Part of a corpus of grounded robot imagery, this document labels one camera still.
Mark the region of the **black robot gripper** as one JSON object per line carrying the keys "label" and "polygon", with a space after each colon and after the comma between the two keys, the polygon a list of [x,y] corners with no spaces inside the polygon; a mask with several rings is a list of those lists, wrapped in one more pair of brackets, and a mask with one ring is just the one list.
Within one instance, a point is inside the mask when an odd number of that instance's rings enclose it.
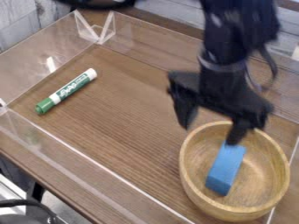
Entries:
{"label": "black robot gripper", "polygon": [[224,114],[233,120],[228,145],[238,145],[248,133],[264,129],[274,110],[270,101],[249,85],[248,62],[221,63],[200,57],[201,71],[173,70],[169,73],[169,95],[181,126],[188,130],[200,107]]}

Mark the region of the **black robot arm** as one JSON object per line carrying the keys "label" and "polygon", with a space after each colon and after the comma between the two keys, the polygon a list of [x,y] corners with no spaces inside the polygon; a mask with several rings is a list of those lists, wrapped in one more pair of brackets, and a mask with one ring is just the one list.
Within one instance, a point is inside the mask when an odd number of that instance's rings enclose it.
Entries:
{"label": "black robot arm", "polygon": [[[264,129],[274,111],[261,95],[274,85],[277,63],[268,43],[277,40],[281,24],[276,0],[201,0],[205,14],[204,46],[198,54],[201,71],[172,71],[169,94],[177,119],[189,128],[201,107],[233,120],[228,144],[236,145],[253,129]],[[249,72],[249,58],[258,51],[272,78],[260,84]]]}

